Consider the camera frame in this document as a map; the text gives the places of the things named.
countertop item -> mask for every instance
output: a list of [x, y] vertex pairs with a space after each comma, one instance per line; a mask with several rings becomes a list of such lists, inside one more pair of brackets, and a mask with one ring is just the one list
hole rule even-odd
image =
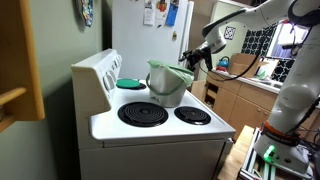
[[119, 79], [116, 85], [119, 88], [130, 89], [140, 86], [140, 82], [133, 79]]

kitchen sink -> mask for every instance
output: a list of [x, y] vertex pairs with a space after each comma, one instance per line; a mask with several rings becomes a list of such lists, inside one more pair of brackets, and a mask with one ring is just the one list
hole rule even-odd
[[282, 82], [278, 82], [278, 81], [261, 81], [259, 83], [265, 84], [265, 85], [268, 85], [268, 86], [272, 86], [272, 87], [275, 87], [277, 89], [281, 89], [281, 87], [283, 85]]

refrigerator door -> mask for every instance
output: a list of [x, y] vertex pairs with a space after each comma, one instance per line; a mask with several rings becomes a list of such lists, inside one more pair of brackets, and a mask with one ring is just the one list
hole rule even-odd
[[[182, 39], [182, 45], [180, 50], [180, 56], [182, 56], [182, 53], [189, 50], [189, 37], [190, 37], [190, 27], [191, 27], [191, 20], [192, 20], [192, 12], [194, 8], [194, 2], [189, 1], [188, 2], [188, 8], [187, 8], [187, 14], [186, 14], [186, 23], [184, 27], [184, 34]], [[179, 62], [180, 66], [186, 67], [186, 61]]]
[[[144, 25], [144, 3], [145, 0], [116, 0], [112, 4], [112, 48], [123, 59], [120, 78], [145, 79], [150, 71], [149, 59], [178, 64], [188, 1], [179, 1], [173, 27], [165, 25], [166, 18], [158, 19], [157, 15], [153, 26]], [[166, 3], [167, 14], [170, 0]]]

stove burner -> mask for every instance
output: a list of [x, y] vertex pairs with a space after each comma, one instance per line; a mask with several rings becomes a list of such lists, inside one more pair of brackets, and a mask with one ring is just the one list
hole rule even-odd
[[174, 114], [182, 121], [195, 124], [195, 125], [206, 125], [211, 121], [211, 117], [208, 113], [189, 106], [178, 107], [174, 110]]
[[132, 126], [154, 127], [168, 119], [168, 112], [161, 106], [147, 102], [133, 102], [122, 106], [119, 118]]

cable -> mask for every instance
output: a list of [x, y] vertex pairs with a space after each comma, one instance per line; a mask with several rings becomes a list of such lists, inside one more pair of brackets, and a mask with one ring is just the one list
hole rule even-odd
[[315, 150], [316, 146], [318, 146], [318, 144], [309, 142], [309, 141], [302, 139], [302, 138], [300, 138], [300, 144], [304, 145], [307, 148], [307, 150], [309, 150], [309, 151], [311, 150], [315, 154], [320, 156], [320, 154]]
[[317, 139], [317, 136], [318, 136], [319, 134], [317, 133], [317, 134], [315, 134], [314, 135], [314, 137], [313, 137], [313, 143], [315, 143], [316, 144], [316, 139]]
[[310, 130], [310, 129], [297, 129], [297, 131], [318, 132], [317, 130]]
[[218, 79], [215, 79], [215, 78], [211, 77], [207, 72], [205, 72], [205, 71], [200, 67], [201, 71], [203, 71], [204, 73], [206, 73], [207, 75], [209, 75], [209, 77], [212, 78], [213, 80], [215, 80], [215, 81], [220, 81], [220, 82], [223, 82], [223, 81], [231, 81], [231, 80], [238, 79], [239, 77], [242, 77], [244, 74], [246, 74], [246, 73], [252, 68], [252, 66], [253, 66], [253, 65], [256, 63], [256, 61], [258, 60], [258, 57], [259, 57], [259, 55], [260, 55], [260, 53], [261, 53], [261, 51], [262, 51], [263, 45], [264, 45], [264, 43], [265, 43], [265, 41], [266, 41], [266, 39], [267, 39], [267, 38], [266, 38], [266, 37], [267, 37], [267, 34], [270, 32], [270, 30], [271, 30], [274, 26], [275, 26], [275, 25], [272, 25], [272, 26], [266, 28], [267, 30], [263, 33], [263, 39], [262, 39], [262, 41], [260, 42], [260, 46], [259, 46], [258, 52], [256, 52], [255, 58], [253, 59], [253, 61], [251, 62], [251, 64], [248, 66], [248, 68], [247, 68], [246, 70], [244, 70], [242, 73], [240, 73], [239, 75], [237, 75], [236, 77], [232, 77], [232, 78], [225, 79], [225, 78], [223, 78], [222, 76], [220, 76], [218, 73], [212, 71], [213, 73], [215, 73], [215, 74], [217, 74], [218, 76], [220, 76], [221, 78], [223, 78], [223, 80], [218, 80]]
[[309, 117], [310, 115], [313, 113], [313, 111], [316, 109], [316, 107], [319, 105], [320, 102], [320, 97], [318, 97], [315, 102], [310, 106], [310, 108], [308, 109], [308, 111], [306, 112], [306, 114], [303, 116], [303, 118], [299, 121], [299, 123], [294, 126], [292, 129], [290, 129], [286, 135], [292, 135], [294, 134], [294, 131], [296, 131], [296, 129], [299, 128], [299, 126], [304, 123]]
[[293, 57], [294, 57], [293, 50], [294, 50], [294, 48], [295, 48], [294, 46], [295, 46], [295, 43], [296, 43], [296, 35], [297, 35], [297, 33], [296, 33], [295, 26], [294, 26], [292, 23], [290, 23], [290, 24], [292, 25], [290, 34], [291, 34], [292, 31], [293, 31], [293, 42], [292, 42], [292, 49], [291, 49], [290, 54], [291, 54], [291, 59], [293, 60]]
[[219, 77], [221, 77], [223, 80], [213, 78], [212, 76], [210, 76], [209, 73], [207, 73], [207, 72], [201, 67], [201, 65], [199, 64], [199, 62], [198, 62], [197, 64], [199, 65], [199, 69], [200, 69], [202, 72], [204, 72], [205, 74], [207, 74], [207, 76], [209, 76], [211, 79], [213, 79], [213, 80], [215, 80], [215, 81], [220, 81], [220, 82], [223, 82], [223, 81], [225, 80], [225, 78], [224, 78], [222, 75], [220, 75], [220, 74], [218, 74], [218, 73], [216, 73], [216, 72], [211, 71], [211, 72], [215, 73], [216, 75], [218, 75]]
[[309, 28], [309, 30], [308, 30], [308, 34], [307, 34], [307, 36], [304, 38], [304, 40], [302, 41], [301, 45], [303, 45], [303, 44], [304, 44], [304, 42], [308, 39], [309, 34], [310, 34], [310, 32], [311, 32], [312, 28], [313, 28], [313, 26], [311, 26], [311, 27]]

